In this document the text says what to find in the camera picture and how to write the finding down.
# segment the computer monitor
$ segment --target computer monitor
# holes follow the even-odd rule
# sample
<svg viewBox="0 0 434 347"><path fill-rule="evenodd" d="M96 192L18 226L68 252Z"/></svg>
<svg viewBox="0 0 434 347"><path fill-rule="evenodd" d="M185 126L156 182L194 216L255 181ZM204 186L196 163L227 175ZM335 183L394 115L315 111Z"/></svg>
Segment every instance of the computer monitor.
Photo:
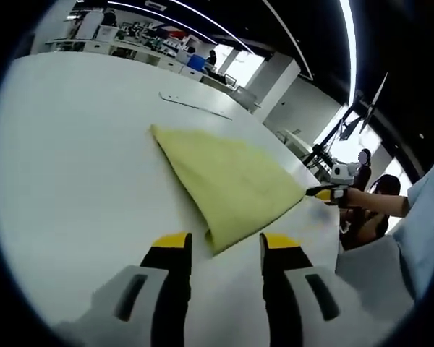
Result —
<svg viewBox="0 0 434 347"><path fill-rule="evenodd" d="M237 85L237 80L235 78L233 78L232 76L230 76L229 74L225 74L225 82L227 85L234 87L235 85Z"/></svg>

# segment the office desk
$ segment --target office desk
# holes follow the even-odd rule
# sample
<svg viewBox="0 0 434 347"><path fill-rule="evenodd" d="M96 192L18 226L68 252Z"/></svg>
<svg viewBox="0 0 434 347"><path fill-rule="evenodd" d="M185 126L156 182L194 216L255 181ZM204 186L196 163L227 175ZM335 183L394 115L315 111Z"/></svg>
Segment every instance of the office desk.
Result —
<svg viewBox="0 0 434 347"><path fill-rule="evenodd" d="M163 101L158 92L202 100L233 120ZM211 87L101 54L26 56L13 62L0 93L0 245L12 274L45 321L73 320L155 239L189 231L186 346L207 338L206 346L268 346L258 235L211 257L206 223L151 124L245 140L305 187L317 184L273 134ZM316 213L327 218L318 223ZM336 208L310 198L266 230L306 240L313 264L334 270L338 224Z"/></svg>

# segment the window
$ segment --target window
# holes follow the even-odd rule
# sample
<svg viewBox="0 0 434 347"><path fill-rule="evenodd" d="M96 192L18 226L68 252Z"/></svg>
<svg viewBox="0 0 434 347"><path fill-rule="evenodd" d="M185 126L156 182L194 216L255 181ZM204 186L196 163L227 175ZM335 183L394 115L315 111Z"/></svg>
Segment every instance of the window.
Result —
<svg viewBox="0 0 434 347"><path fill-rule="evenodd" d="M333 123L333 125L329 127L329 131L334 128L334 125L336 125L343 115L344 114L341 114L341 112L338 112L338 114L333 117L330 122ZM358 115L355 112L352 112L347 118L346 123L350 123L357 118L359 118ZM358 123L357 128L355 128L347 141L339 141L339 132L337 132L331 139L333 142L330 142L330 145L327 147L330 148L331 155L344 163L356 163L358 161L358 155L362 149L368 148L371 154L376 152L381 144L381 138L373 131L373 129L371 129L370 126L366 126L360 134L361 128L362 122Z"/></svg>
<svg viewBox="0 0 434 347"><path fill-rule="evenodd" d="M241 51L226 70L226 73L237 80L237 85L246 87L246 84L251 80L251 77L263 61L262 56Z"/></svg>
<svg viewBox="0 0 434 347"><path fill-rule="evenodd" d="M214 48L216 52L216 70L219 70L221 66L224 64L226 58L230 55L231 51L233 51L233 47L225 46L225 45L217 45Z"/></svg>
<svg viewBox="0 0 434 347"><path fill-rule="evenodd" d="M397 159L394 158L391 161L391 163L385 169L384 173L388 175L393 175L399 179L401 185L400 195L406 197L407 191L412 186L412 183L408 178L407 174L405 173L404 169L401 167L400 163L397 161ZM401 219L397 217L390 217L388 231L390 231L400 220Z"/></svg>

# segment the white pillar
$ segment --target white pillar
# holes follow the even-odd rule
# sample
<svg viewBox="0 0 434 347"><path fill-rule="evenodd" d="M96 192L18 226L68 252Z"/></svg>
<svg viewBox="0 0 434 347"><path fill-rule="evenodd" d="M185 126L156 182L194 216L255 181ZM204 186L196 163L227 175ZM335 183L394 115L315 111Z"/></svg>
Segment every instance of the white pillar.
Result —
<svg viewBox="0 0 434 347"><path fill-rule="evenodd" d="M281 76L276 80L273 87L269 90L268 94L264 97L260 108L254 112L254 116L262 123L267 118L268 114L272 111L273 107L283 97L284 93L288 90L289 86L296 79L301 69L297 62L292 59L288 67L285 68Z"/></svg>
<svg viewBox="0 0 434 347"><path fill-rule="evenodd" d="M246 85L246 89L256 96L258 103L262 103L292 60L290 56L275 52L270 60L263 65L257 76L252 79L251 83Z"/></svg>
<svg viewBox="0 0 434 347"><path fill-rule="evenodd" d="M251 79L249 80L249 82L246 84L246 89L248 89L251 84L255 81L256 78L258 78L258 75L260 74L260 72L262 71L262 69L265 67L265 65L267 64L267 61L263 61L262 64L258 67L257 70L255 70L253 76L251 77Z"/></svg>
<svg viewBox="0 0 434 347"><path fill-rule="evenodd" d="M225 74L226 70L230 67L231 63L233 62L233 60L235 60L235 58L237 57L238 53L240 51L238 51L237 49L233 48L230 52L230 54L226 57L224 63L222 64L222 66L220 67L220 69L218 69L218 72L221 74Z"/></svg>

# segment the light blue shirt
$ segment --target light blue shirt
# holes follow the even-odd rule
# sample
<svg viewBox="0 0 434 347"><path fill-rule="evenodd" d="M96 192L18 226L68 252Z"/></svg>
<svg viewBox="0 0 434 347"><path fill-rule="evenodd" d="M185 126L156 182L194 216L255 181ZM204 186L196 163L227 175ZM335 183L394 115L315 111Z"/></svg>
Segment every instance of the light blue shirt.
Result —
<svg viewBox="0 0 434 347"><path fill-rule="evenodd" d="M434 166L408 191L411 207L393 235L409 268L417 298L434 276Z"/></svg>

